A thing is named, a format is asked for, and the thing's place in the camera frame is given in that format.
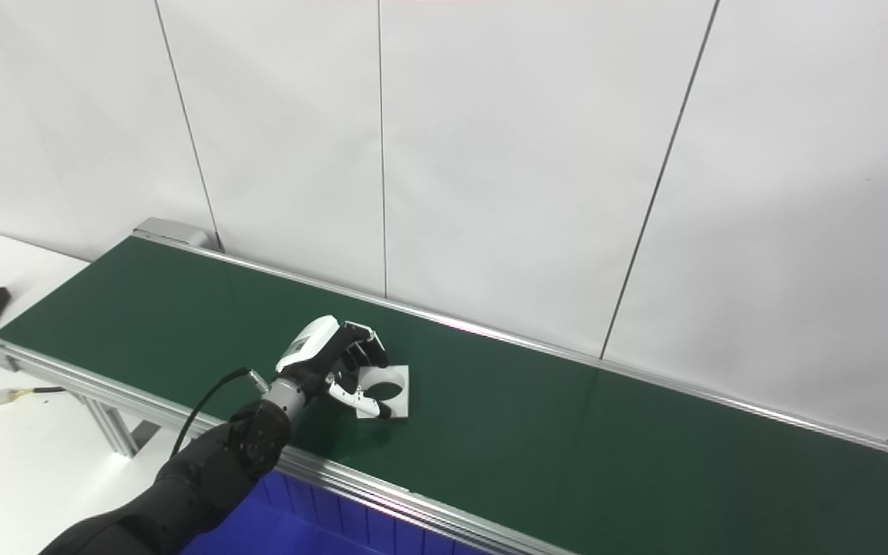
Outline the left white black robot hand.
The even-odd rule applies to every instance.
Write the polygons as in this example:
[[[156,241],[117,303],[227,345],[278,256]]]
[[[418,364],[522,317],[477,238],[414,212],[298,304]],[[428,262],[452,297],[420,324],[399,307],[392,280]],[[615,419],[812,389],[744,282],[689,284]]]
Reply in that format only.
[[[289,419],[311,400],[327,395],[367,417],[390,419],[392,409],[373,399],[358,385],[350,390],[338,370],[387,368],[388,355],[380,337],[367,325],[339,321],[325,315],[307,325],[293,340],[276,365],[276,379],[264,394]]]

